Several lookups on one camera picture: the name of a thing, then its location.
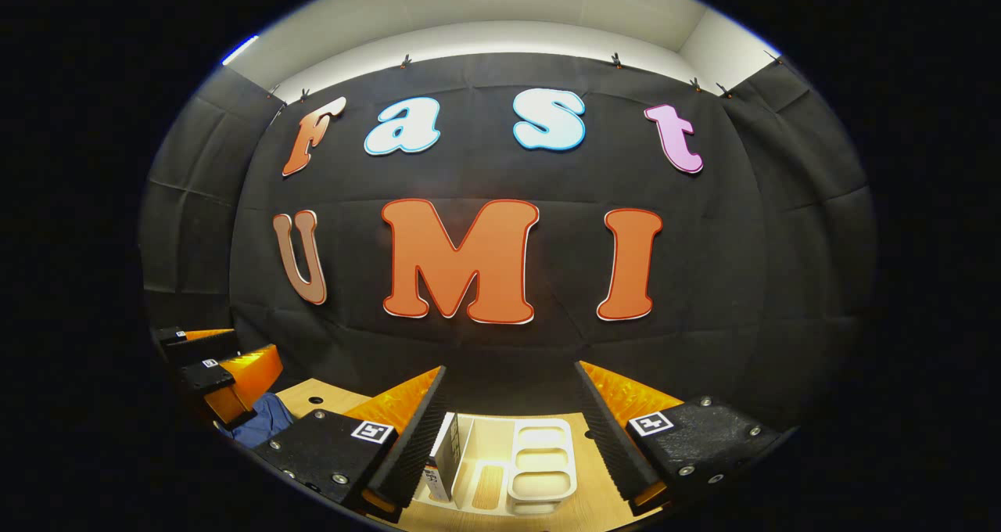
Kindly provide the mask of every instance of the letter m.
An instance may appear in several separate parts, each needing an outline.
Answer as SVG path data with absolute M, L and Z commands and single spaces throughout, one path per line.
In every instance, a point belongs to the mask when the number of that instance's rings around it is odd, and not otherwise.
M 382 208 L 392 227 L 392 294 L 389 315 L 419 319 L 429 307 L 417 295 L 417 277 L 445 318 L 453 318 L 476 278 L 476 298 L 466 313 L 478 323 L 524 325 L 536 312 L 525 300 L 525 251 L 539 208 L 497 199 L 480 208 L 455 247 L 428 200 L 398 199 Z

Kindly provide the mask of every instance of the black fabric curtain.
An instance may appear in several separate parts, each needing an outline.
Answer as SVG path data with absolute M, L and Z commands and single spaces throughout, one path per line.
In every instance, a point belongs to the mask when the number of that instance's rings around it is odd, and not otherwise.
M 519 145 L 512 101 L 530 87 L 584 100 L 587 136 L 579 146 L 555 153 Z M 248 348 L 278 344 L 286 377 L 376 394 L 443 364 L 456 410 L 557 414 L 580 410 L 572 363 L 585 360 L 681 399 L 720 397 L 786 428 L 857 340 L 875 221 L 858 154 L 788 62 L 773 62 L 732 94 L 566 55 L 411 62 L 290 104 L 260 137 L 232 226 L 220 216 L 218 223 L 182 220 L 179 228 L 186 242 L 207 230 L 231 232 L 236 330 Z M 282 178 L 299 120 L 340 96 L 347 106 L 311 149 L 310 164 Z M 414 154 L 367 154 L 362 143 L 378 112 L 416 96 L 440 104 L 436 144 Z M 681 173 L 666 158 L 643 114 L 661 104 L 693 124 L 686 137 L 704 158 L 699 174 Z M 170 189 L 158 191 L 173 195 Z M 529 237 L 526 275 L 535 320 L 472 322 L 464 312 L 473 289 L 452 319 L 433 306 L 418 320 L 387 315 L 391 235 L 380 210 L 404 197 L 433 202 L 453 240 L 490 199 L 536 204 L 541 217 Z M 614 251 L 603 219 L 619 207 L 654 211 L 664 229 L 654 242 L 653 312 L 608 323 L 595 314 L 608 294 Z M 271 227 L 272 215 L 304 208 L 318 217 L 328 292 L 319 307 L 292 290 Z M 297 231 L 292 240 L 301 258 Z M 186 277 L 181 282 L 163 268 L 174 278 L 161 273 L 155 288 L 190 291 L 192 269 L 208 269 L 193 264 L 196 247 L 178 247 Z M 307 271 L 304 262 L 299 268 Z M 213 285 L 198 288 L 222 300 L 223 275 L 211 274 L 204 278 Z M 426 289 L 420 292 L 427 300 Z
M 177 116 L 140 210 L 147 315 L 155 328 L 232 327 L 229 243 L 255 144 L 281 102 L 219 67 Z

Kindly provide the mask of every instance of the white plastic container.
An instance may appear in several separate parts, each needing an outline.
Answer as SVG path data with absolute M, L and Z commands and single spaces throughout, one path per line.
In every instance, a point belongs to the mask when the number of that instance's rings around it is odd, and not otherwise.
M 561 419 L 515 421 L 508 509 L 514 515 L 557 510 L 577 490 L 570 424 Z

